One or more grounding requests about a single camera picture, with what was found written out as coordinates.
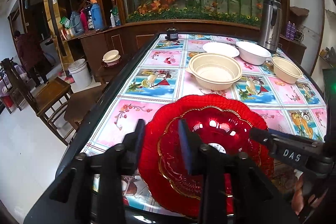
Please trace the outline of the person right hand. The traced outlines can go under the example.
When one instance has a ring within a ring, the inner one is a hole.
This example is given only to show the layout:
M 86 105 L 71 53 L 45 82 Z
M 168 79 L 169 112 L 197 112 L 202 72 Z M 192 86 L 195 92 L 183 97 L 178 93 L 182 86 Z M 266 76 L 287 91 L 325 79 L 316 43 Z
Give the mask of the person right hand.
M 295 192 L 291 201 L 291 208 L 297 215 L 299 215 L 299 213 L 304 207 L 302 188 L 303 188 L 303 174 L 299 177 L 298 182 L 296 182 L 295 184 Z

